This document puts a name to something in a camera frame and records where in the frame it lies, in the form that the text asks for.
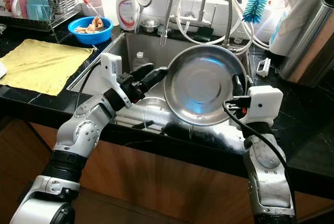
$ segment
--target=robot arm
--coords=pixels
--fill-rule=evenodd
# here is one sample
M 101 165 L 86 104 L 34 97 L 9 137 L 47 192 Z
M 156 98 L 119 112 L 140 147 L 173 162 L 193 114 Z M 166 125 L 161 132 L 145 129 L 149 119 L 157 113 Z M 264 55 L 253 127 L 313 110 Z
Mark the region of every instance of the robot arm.
M 167 68 L 153 70 L 153 64 L 146 64 L 122 74 L 113 88 L 81 104 L 59 128 L 49 164 L 36 177 L 10 224 L 74 223 L 71 202 L 79 194 L 81 172 L 102 129 L 116 117 L 116 111 L 144 98 L 166 74 Z
M 239 115 L 240 111 L 244 112 L 236 122 L 245 137 L 244 163 L 255 224 L 296 222 L 293 192 L 290 192 L 282 162 L 262 139 L 245 128 L 247 125 L 267 139 L 285 161 L 285 154 L 270 130 L 279 113 L 282 97 L 283 93 L 271 86 L 250 87 L 247 96 L 234 97 L 227 102 L 228 107 L 224 105 L 225 111 L 236 110 Z

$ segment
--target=faucet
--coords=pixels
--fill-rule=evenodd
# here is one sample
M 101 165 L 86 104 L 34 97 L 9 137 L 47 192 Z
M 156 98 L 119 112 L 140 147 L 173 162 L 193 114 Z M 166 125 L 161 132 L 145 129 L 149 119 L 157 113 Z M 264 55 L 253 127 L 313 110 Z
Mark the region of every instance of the faucet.
M 170 21 L 176 22 L 175 16 L 171 16 L 171 10 L 172 10 L 172 6 L 173 6 L 173 2 L 174 2 L 174 0 L 169 0 L 168 9 L 167 9 L 167 12 L 166 12 L 166 17 L 165 17 L 165 24 L 163 26 L 163 31 L 160 35 L 160 45 L 161 46 L 166 45 L 167 29 L 168 29 L 169 22 Z M 190 17 L 190 16 L 180 16 L 181 22 L 183 22 L 183 23 L 189 22 L 190 26 L 195 26 L 195 27 L 211 26 L 212 21 L 204 20 L 205 2 L 206 2 L 206 0 L 201 1 L 201 6 L 200 6 L 200 10 L 199 10 L 197 19 L 193 18 L 193 17 Z M 227 28 L 226 28 L 225 39 L 223 41 L 223 46 L 226 47 L 226 48 L 229 46 L 230 32 L 231 32 L 231 27 L 232 27 L 232 13 L 233 13 L 232 0 L 228 0 L 228 2 L 229 2 L 228 25 L 227 25 Z

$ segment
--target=kitchen sink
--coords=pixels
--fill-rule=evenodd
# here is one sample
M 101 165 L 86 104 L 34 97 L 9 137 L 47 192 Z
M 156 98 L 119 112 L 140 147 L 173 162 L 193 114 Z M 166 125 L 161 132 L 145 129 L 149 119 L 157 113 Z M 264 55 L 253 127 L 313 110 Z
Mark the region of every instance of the kitchen sink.
M 133 70 L 133 61 L 136 58 L 137 52 L 143 52 L 144 57 L 149 62 L 154 63 L 155 67 L 168 66 L 170 61 L 179 54 L 179 52 L 187 49 L 194 44 L 188 41 L 168 39 L 165 47 L 159 46 L 159 37 L 149 36 L 146 34 L 134 34 L 124 32 L 116 40 L 114 40 L 103 52 L 120 55 L 122 57 L 123 72 L 131 72 Z M 241 62 L 247 67 L 246 57 L 241 58 Z M 99 61 L 99 57 L 91 63 L 86 70 L 76 78 L 67 89 L 78 92 L 82 82 L 87 75 L 89 68 Z M 104 93 L 110 88 L 110 84 L 100 76 L 101 66 L 98 66 L 89 77 L 83 93 L 96 95 Z M 170 122 L 179 122 L 182 125 L 187 123 L 181 122 L 168 108 L 163 96 L 163 82 L 154 86 L 146 97 L 134 104 L 130 109 L 123 108 L 117 113 L 116 122 L 120 125 L 134 126 L 143 122 L 153 121 L 154 124 L 145 128 L 146 131 L 160 132 L 161 128 Z M 197 127 L 210 129 L 211 131 L 221 134 L 222 127 L 224 134 L 230 132 L 236 136 L 234 126 L 229 125 L 229 121 L 218 124 L 212 127 Z M 237 138 L 242 136 L 238 131 Z

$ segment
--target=black countertop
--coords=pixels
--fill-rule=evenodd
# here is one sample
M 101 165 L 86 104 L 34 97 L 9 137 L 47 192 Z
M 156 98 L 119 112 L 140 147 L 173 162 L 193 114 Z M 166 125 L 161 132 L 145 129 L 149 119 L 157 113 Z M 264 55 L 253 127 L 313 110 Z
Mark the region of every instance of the black countertop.
M 56 29 L 63 38 L 67 33 L 66 23 Z M 114 39 L 119 35 L 113 29 Z M 55 42 L 50 33 L 8 28 L 0 36 L 0 57 L 18 46 L 24 39 L 31 38 Z M 97 45 L 93 53 L 70 77 L 68 84 L 82 72 L 111 40 Z M 63 44 L 87 47 L 79 44 L 73 36 L 66 37 Z M 249 50 L 251 70 L 270 54 L 257 47 Z M 280 60 L 271 56 L 269 76 L 261 78 L 252 72 L 256 85 L 272 85 L 283 93 L 279 116 L 274 128 L 279 133 L 279 145 L 284 150 L 291 170 L 295 190 L 334 199 L 334 72 L 328 74 L 316 88 L 302 87 L 286 82 L 276 74 Z M 82 95 L 80 102 L 89 96 Z M 57 96 L 0 86 L 0 116 L 9 115 L 29 122 L 59 128 L 73 113 L 77 93 L 63 89 Z M 189 134 L 174 131 L 175 137 L 158 135 L 133 128 L 109 124 L 101 133 L 101 139 L 154 154 L 197 164 L 214 170 L 247 177 L 242 153 L 231 145 L 222 145 L 207 135 L 189 139 Z

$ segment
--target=sink basin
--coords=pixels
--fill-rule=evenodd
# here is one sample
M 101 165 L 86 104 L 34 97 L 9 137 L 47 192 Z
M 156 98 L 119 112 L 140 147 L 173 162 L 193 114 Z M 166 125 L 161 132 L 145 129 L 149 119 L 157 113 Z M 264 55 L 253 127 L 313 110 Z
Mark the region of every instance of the sink basin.
M 170 61 L 179 54 L 179 52 L 187 49 L 194 44 L 187 41 L 168 39 L 165 47 L 159 46 L 160 38 L 155 36 L 149 36 L 146 34 L 134 34 L 134 33 L 122 33 L 116 40 L 114 40 L 104 52 L 120 55 L 122 57 L 122 69 L 123 72 L 131 72 L 133 70 L 133 60 L 136 58 L 137 52 L 144 52 L 144 57 L 149 62 L 154 63 L 155 67 L 168 66 Z M 91 63 L 93 65 L 99 61 L 99 57 Z M 241 62 L 246 66 L 246 58 L 241 58 Z M 67 89 L 78 92 L 81 84 L 87 74 L 87 67 L 77 79 L 70 84 Z M 100 66 L 98 66 L 89 77 L 83 93 L 89 95 L 96 95 L 104 93 L 110 88 L 109 83 L 100 76 Z M 137 104 L 133 104 L 130 109 L 123 108 L 117 113 L 116 122 L 120 125 L 132 127 L 134 125 L 154 121 L 154 124 L 145 128 L 146 131 L 161 132 L 161 128 L 167 123 L 178 122 L 183 125 L 187 123 L 181 122 L 168 108 L 163 97 L 163 82 L 160 82 L 153 87 L 146 97 L 139 101 Z M 213 127 L 197 127 L 198 129 L 211 129 L 221 134 L 222 127 L 224 132 L 229 131 L 235 137 L 234 126 L 230 126 L 228 121 L 215 125 Z

